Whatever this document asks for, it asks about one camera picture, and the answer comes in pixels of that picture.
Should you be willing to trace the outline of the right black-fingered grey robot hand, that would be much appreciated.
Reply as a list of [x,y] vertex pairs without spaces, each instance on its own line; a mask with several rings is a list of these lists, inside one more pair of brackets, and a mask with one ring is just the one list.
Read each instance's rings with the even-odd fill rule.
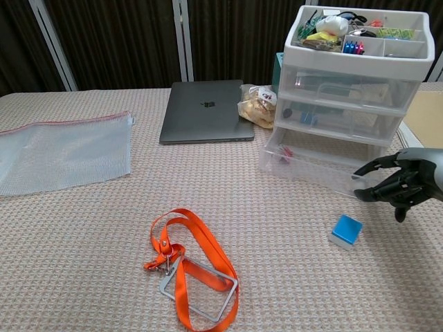
[[353,178],[378,169],[396,167],[398,170],[378,185],[355,189],[363,202],[387,202],[395,208],[395,219],[401,223],[415,205],[429,199],[442,201],[442,150],[409,147],[395,154],[371,160],[353,173]]

